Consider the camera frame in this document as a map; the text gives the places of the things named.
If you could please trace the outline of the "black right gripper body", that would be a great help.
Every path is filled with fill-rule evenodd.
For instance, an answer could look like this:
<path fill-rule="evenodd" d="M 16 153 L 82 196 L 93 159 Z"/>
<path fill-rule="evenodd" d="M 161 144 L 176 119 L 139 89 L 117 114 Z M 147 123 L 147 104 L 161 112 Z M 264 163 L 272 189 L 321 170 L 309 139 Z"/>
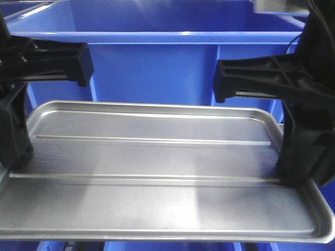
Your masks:
<path fill-rule="evenodd" d="M 296 52 L 315 80 L 334 89 L 334 1 L 307 1 L 307 7 Z"/>

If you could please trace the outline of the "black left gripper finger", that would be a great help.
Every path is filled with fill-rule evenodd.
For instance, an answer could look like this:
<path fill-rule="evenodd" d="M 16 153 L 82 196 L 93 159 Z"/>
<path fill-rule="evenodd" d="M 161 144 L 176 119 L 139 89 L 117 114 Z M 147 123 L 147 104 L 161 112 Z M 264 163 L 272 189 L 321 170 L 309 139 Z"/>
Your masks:
<path fill-rule="evenodd" d="M 1 84 L 70 81 L 86 87 L 93 72 L 87 43 L 20 36 L 1 40 Z"/>
<path fill-rule="evenodd" d="M 25 168 L 34 154 L 27 130 L 26 83 L 1 84 L 1 164 Z"/>

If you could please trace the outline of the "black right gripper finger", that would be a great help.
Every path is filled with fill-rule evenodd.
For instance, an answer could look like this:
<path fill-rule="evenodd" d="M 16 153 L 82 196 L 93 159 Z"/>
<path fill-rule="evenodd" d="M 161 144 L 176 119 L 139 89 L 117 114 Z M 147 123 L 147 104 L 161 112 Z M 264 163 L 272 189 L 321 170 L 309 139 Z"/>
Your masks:
<path fill-rule="evenodd" d="M 219 60 L 213 89 L 216 102 L 260 94 L 309 105 L 333 105 L 334 91 L 314 77 L 294 54 Z"/>
<path fill-rule="evenodd" d="M 334 106 L 284 101 L 284 132 L 276 163 L 281 183 L 296 187 L 312 179 L 334 181 Z"/>

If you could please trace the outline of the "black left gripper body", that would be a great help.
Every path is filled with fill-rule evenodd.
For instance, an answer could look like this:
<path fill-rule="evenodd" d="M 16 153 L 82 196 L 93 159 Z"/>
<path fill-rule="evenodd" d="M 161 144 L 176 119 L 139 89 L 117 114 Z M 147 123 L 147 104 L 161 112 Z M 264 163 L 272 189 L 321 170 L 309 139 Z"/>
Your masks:
<path fill-rule="evenodd" d="M 2 13 L 0 13 L 0 23 L 1 23 L 1 29 L 0 29 L 1 47 L 12 47 L 12 36 L 7 28 L 7 24 Z"/>

